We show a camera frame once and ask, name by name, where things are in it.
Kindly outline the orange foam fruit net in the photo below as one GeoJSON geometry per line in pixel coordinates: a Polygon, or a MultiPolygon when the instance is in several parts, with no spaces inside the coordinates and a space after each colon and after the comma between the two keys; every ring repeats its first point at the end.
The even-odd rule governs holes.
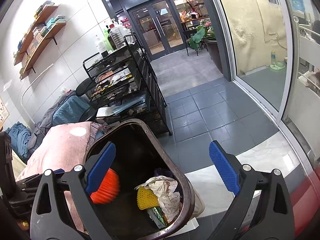
{"type": "Polygon", "coordinates": [[[119,177],[114,170],[109,168],[99,186],[99,189],[91,194],[91,200],[94,204],[108,204],[115,200],[119,191],[119,177]]]}

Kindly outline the yellow foam fruit net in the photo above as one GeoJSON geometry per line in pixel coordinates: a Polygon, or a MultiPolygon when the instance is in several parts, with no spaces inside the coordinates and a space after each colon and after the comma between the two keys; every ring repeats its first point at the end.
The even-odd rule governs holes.
{"type": "Polygon", "coordinates": [[[137,191],[137,205],[140,210],[146,210],[153,207],[158,207],[159,202],[157,196],[151,189],[139,187],[137,191]]]}

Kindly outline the green white snack bag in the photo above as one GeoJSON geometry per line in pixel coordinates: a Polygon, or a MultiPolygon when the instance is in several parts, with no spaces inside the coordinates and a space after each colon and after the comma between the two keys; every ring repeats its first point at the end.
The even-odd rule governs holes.
{"type": "Polygon", "coordinates": [[[153,222],[157,225],[157,228],[163,229],[168,226],[160,207],[157,206],[149,208],[147,209],[147,213],[149,214],[153,222]]]}

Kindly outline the white paper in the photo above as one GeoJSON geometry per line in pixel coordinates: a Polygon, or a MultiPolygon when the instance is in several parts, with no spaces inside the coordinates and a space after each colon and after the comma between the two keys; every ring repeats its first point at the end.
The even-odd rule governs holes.
{"type": "Polygon", "coordinates": [[[156,176],[135,187],[151,189],[157,196],[159,207],[168,223],[173,222],[180,213],[181,195],[177,190],[178,182],[166,176],[156,176]]]}

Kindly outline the dark brown trash bin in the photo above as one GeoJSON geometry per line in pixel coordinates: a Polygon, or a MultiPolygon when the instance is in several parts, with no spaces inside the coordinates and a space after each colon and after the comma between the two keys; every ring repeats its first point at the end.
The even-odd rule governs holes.
{"type": "Polygon", "coordinates": [[[111,168],[117,173],[120,192],[110,204],[97,205],[112,239],[164,239],[181,230],[191,219],[195,194],[187,177],[179,170],[163,149],[151,129],[139,119],[129,119],[97,139],[84,157],[98,154],[107,142],[116,147],[111,168]],[[181,209],[173,222],[164,229],[157,228],[146,211],[137,205],[135,187],[156,174],[163,174],[178,182],[181,209]]]}

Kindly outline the blue blanket pile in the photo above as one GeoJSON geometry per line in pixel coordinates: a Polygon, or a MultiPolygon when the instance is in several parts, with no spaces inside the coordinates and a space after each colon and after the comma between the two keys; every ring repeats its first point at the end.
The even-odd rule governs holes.
{"type": "Polygon", "coordinates": [[[17,122],[5,130],[11,137],[11,148],[25,164],[29,157],[27,144],[31,139],[31,131],[24,124],[17,122]]]}

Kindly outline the pink polka dot bedspread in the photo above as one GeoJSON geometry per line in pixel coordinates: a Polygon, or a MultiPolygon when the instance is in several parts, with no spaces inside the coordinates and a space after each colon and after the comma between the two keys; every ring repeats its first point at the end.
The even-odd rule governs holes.
{"type": "Polygon", "coordinates": [[[99,128],[100,124],[89,121],[52,127],[16,181],[42,174],[47,169],[68,172],[76,165],[83,165],[99,128]]]}

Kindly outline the massage bed with blankets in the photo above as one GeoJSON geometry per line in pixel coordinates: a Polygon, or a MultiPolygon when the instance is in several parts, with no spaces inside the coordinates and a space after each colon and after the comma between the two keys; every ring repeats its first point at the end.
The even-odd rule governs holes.
{"type": "Polygon", "coordinates": [[[57,125],[72,124],[95,119],[97,110],[81,96],[77,96],[75,90],[70,90],[60,96],[44,114],[41,121],[31,133],[27,144],[28,154],[32,155],[41,145],[48,131],[57,125]]]}

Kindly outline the white pump bottle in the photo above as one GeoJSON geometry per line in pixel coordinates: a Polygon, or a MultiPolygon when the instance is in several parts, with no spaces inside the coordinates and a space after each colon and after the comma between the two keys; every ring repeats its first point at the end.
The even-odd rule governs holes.
{"type": "Polygon", "coordinates": [[[102,57],[107,57],[108,56],[108,49],[105,44],[105,41],[99,36],[96,35],[96,47],[99,53],[101,54],[102,57]]]}

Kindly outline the green pump bottle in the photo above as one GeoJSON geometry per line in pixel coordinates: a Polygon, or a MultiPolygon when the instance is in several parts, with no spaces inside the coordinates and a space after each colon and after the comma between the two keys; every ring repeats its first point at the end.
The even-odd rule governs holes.
{"type": "Polygon", "coordinates": [[[108,51],[113,51],[114,49],[113,49],[112,45],[110,44],[110,42],[109,42],[109,40],[108,40],[109,34],[108,34],[108,32],[107,32],[106,29],[104,29],[104,37],[105,37],[105,42],[106,42],[107,50],[108,50],[108,51]]]}

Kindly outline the clear ribbed bottle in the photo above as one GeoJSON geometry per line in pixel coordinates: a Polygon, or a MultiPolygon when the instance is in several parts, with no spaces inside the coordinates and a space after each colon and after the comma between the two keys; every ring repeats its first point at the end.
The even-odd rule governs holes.
{"type": "Polygon", "coordinates": [[[119,24],[117,22],[112,21],[110,24],[110,36],[117,49],[125,46],[124,35],[121,33],[119,24]]]}

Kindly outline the potted green plant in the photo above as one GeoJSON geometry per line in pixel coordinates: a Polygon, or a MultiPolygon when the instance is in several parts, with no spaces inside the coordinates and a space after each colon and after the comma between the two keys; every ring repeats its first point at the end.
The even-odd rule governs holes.
{"type": "Polygon", "coordinates": [[[202,20],[200,22],[196,33],[190,37],[189,46],[196,52],[201,48],[206,48],[218,70],[223,73],[219,48],[211,21],[202,20]]]}

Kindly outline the wall poster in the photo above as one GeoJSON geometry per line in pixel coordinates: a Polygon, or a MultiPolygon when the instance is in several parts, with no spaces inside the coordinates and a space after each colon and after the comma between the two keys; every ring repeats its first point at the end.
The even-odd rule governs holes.
{"type": "Polygon", "coordinates": [[[1,127],[3,127],[3,124],[7,120],[9,115],[10,115],[9,111],[7,110],[3,100],[0,98],[0,126],[1,127]]]}

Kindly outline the wooden wall shelf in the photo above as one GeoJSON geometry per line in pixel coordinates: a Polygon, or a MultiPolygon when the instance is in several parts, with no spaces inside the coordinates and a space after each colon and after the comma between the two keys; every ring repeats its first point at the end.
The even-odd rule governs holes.
{"type": "Polygon", "coordinates": [[[35,39],[35,44],[31,42],[31,47],[29,52],[26,51],[27,57],[25,58],[24,66],[20,70],[20,80],[26,78],[30,71],[34,70],[34,64],[37,59],[40,57],[46,46],[50,43],[51,40],[57,45],[55,35],[66,25],[65,15],[57,15],[56,17],[51,18],[47,25],[36,26],[33,30],[33,35],[35,39]]]}
{"type": "Polygon", "coordinates": [[[49,16],[59,7],[59,4],[55,4],[51,1],[46,1],[41,5],[36,13],[35,20],[28,28],[27,32],[23,35],[17,46],[17,52],[14,54],[14,65],[22,62],[24,54],[27,52],[29,45],[34,39],[33,31],[38,25],[44,25],[49,16]]]}

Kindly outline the upper wooden wall shelf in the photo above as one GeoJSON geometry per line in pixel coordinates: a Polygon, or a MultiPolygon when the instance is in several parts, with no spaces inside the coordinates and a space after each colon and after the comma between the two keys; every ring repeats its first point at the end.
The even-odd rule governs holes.
{"type": "Polygon", "coordinates": [[[17,46],[17,52],[14,54],[14,65],[22,62],[24,54],[27,52],[29,45],[34,39],[33,31],[38,25],[44,25],[49,16],[59,7],[59,4],[55,4],[51,1],[46,1],[41,5],[36,13],[35,20],[28,28],[27,32],[23,35],[17,46]]]}

